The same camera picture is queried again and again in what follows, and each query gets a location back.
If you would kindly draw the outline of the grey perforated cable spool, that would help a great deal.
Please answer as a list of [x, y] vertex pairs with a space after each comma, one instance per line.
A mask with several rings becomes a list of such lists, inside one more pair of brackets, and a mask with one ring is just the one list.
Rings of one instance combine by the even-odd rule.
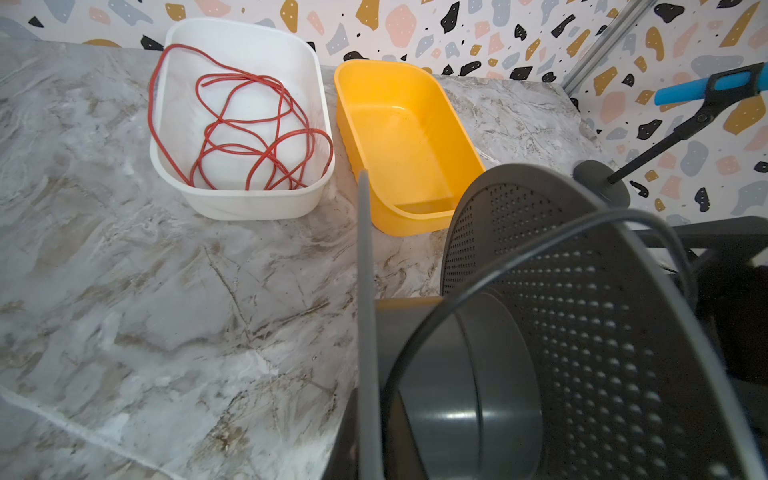
[[380, 300], [361, 174], [358, 479], [765, 478], [767, 391], [727, 374], [674, 227], [502, 165], [438, 295]]

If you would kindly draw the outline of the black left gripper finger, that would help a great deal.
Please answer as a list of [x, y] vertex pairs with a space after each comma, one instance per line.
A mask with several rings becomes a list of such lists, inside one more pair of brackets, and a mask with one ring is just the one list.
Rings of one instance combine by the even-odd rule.
[[351, 391], [323, 480], [357, 480], [359, 468], [358, 390]]

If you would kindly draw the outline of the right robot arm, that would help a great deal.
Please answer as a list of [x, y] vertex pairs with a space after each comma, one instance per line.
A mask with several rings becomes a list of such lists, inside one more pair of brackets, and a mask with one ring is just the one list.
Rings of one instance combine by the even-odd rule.
[[767, 220], [745, 216], [673, 228], [698, 285], [695, 316], [729, 376], [767, 384]]

